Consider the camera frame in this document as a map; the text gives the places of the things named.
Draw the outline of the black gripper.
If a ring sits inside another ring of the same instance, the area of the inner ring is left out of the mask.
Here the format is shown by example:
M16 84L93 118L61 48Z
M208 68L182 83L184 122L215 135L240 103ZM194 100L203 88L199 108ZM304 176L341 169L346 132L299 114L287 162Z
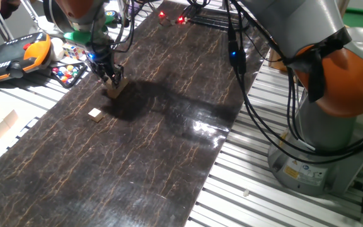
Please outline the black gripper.
M124 67L114 63L111 45L88 43L86 50L86 62L92 72L97 74L106 86L113 83L113 87L118 88L123 79Z

